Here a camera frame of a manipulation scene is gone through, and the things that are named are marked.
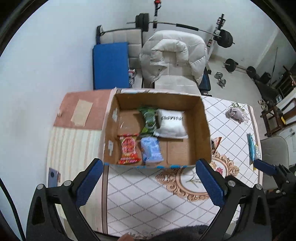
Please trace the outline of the orange snack packet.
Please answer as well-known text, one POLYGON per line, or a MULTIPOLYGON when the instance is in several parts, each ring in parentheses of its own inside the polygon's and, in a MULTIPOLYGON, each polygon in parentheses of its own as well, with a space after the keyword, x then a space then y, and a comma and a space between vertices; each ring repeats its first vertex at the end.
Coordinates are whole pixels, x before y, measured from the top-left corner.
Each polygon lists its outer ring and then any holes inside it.
POLYGON ((222 137, 216 137, 211 139, 211 153, 214 154, 220 145, 222 137))

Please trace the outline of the dark phone on table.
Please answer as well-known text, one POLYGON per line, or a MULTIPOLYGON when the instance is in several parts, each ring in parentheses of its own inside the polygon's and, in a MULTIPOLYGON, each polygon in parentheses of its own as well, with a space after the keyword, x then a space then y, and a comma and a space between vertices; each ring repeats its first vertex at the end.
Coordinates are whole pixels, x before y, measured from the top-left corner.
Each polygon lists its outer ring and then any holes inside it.
POLYGON ((53 169, 53 168, 49 168, 49 173, 48 173, 48 187, 52 188, 52 187, 57 187, 58 184, 60 183, 60 173, 53 169))

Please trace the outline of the blue toothpaste tube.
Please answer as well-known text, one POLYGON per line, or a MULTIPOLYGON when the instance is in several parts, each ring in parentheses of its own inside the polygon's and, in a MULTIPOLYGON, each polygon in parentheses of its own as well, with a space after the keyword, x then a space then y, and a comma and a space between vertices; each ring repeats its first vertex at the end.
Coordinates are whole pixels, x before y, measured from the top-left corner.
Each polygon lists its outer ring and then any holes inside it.
POLYGON ((252 138, 251 133, 247 134, 247 141, 248 141, 248 150, 249 150, 249 158, 250 158, 250 163, 253 163, 253 161, 256 158, 256 144, 252 138))

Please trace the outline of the patterned table cloth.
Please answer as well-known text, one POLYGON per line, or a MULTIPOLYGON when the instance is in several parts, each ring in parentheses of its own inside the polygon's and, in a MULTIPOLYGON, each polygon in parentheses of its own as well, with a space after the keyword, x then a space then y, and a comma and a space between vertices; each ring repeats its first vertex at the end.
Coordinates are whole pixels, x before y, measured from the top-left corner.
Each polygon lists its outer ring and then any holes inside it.
MULTIPOLYGON (((99 157, 102 126, 111 90, 67 93, 52 129, 47 168, 57 170, 60 183, 72 180, 99 157)), ((212 154, 211 166, 223 176, 233 175, 248 186, 262 183, 262 173, 249 162, 247 134, 259 144, 253 108, 241 104, 249 118, 239 124, 228 119, 229 100, 203 97, 210 137, 222 137, 212 154)), ((107 164, 88 202, 81 208, 98 232, 121 236, 130 233, 147 238, 188 225, 207 225, 219 208, 215 206, 195 172, 186 167, 107 164)))

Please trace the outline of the crumpled lilac cloth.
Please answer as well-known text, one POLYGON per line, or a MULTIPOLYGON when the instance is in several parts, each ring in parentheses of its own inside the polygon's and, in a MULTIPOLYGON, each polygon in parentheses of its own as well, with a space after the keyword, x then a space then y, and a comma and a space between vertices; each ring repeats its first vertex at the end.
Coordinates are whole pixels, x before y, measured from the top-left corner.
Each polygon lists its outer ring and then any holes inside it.
POLYGON ((240 108, 229 108, 225 113, 227 118, 230 118, 239 124, 243 122, 248 122, 249 118, 240 108))

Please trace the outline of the red floral snack packet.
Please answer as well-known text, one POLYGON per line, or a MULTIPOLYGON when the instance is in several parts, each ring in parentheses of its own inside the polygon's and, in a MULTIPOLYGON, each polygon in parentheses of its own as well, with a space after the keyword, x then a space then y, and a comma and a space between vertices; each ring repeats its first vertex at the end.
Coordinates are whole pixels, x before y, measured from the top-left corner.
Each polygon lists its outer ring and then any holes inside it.
POLYGON ((136 164, 141 160, 137 154, 138 136, 138 133, 117 136, 121 144, 121 158, 117 162, 119 165, 136 164))

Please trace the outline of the light blue tissue pack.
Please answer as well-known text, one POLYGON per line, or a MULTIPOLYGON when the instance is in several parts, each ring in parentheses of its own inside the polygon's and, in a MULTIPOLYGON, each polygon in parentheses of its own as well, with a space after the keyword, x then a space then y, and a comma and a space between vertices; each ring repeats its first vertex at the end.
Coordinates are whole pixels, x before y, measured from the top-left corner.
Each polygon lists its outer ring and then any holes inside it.
POLYGON ((159 141, 156 137, 144 137, 140 140, 142 160, 146 166, 161 163, 164 158, 161 154, 159 141))

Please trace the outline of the white fabric pouch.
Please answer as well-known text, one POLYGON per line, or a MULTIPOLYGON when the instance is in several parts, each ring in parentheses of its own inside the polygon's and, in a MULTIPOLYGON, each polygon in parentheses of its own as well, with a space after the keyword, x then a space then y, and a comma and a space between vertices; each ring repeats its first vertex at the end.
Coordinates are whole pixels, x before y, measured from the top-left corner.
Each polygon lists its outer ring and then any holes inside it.
POLYGON ((154 131, 155 137, 174 139, 188 138, 183 122, 183 111, 158 109, 156 114, 159 128, 154 131))

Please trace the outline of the brown cardboard box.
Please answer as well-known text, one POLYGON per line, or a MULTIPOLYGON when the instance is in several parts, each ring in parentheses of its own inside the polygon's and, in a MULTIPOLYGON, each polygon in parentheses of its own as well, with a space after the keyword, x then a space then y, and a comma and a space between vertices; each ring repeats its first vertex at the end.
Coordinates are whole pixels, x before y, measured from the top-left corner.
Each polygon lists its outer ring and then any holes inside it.
POLYGON ((141 155, 142 138, 158 139, 163 157, 156 167, 211 162, 212 144, 203 97, 153 89, 112 89, 102 126, 99 157, 118 164, 121 145, 141 155))

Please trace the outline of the small dumbbell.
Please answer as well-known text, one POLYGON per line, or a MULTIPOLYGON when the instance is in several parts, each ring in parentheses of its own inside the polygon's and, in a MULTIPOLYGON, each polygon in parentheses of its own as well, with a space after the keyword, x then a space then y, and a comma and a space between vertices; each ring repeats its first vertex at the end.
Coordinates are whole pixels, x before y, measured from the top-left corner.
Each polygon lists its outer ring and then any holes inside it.
POLYGON ((223 73, 221 72, 216 72, 214 75, 214 78, 218 80, 217 84, 221 87, 224 88, 226 85, 226 80, 223 78, 223 73))

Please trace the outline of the green snack packet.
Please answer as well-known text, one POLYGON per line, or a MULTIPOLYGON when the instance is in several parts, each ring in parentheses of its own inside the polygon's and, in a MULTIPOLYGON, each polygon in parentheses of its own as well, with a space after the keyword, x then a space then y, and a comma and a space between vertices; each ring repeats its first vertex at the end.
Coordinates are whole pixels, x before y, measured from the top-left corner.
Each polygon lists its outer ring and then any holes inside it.
POLYGON ((141 107, 138 109, 144 120, 144 127, 140 132, 140 136, 152 136, 158 128, 156 120, 156 108, 141 107))

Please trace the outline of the short barbell on floor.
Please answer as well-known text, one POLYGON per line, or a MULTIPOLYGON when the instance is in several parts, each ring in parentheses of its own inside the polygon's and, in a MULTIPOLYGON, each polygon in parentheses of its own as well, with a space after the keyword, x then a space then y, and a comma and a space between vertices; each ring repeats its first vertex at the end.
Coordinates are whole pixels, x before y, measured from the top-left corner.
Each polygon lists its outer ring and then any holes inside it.
POLYGON ((228 58, 223 64, 229 73, 233 73, 236 69, 239 69, 244 70, 250 78, 254 78, 256 75, 256 69, 253 66, 247 68, 240 67, 238 63, 231 58, 228 58))

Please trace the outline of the blue folded mat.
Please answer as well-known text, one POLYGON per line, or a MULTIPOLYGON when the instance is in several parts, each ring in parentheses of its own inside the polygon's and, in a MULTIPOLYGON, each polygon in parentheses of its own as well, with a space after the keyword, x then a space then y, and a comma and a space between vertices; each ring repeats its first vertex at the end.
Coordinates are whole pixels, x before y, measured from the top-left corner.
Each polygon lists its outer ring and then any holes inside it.
POLYGON ((128 43, 97 44, 93 48, 93 89, 129 88, 128 43))

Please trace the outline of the long barbell with plates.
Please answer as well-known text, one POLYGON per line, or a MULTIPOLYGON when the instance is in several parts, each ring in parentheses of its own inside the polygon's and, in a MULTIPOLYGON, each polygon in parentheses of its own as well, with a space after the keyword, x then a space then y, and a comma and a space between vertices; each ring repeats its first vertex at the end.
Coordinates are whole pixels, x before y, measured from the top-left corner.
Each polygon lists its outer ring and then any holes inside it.
POLYGON ((206 30, 202 30, 197 27, 179 24, 179 23, 160 22, 157 20, 150 21, 148 13, 140 13, 139 15, 136 15, 135 21, 127 22, 127 24, 135 24, 135 27, 142 29, 143 32, 149 31, 150 24, 153 24, 154 29, 157 28, 158 24, 162 24, 162 25, 172 25, 172 26, 175 26, 178 28, 184 28, 184 29, 193 30, 196 32, 204 32, 204 33, 208 33, 208 34, 212 35, 214 41, 216 41, 220 47, 229 48, 234 44, 234 42, 233 42, 233 37, 232 37, 231 33, 228 32, 227 30, 222 29, 225 21, 226 20, 224 19, 224 14, 221 14, 221 16, 217 20, 216 28, 213 33, 208 32, 206 30))

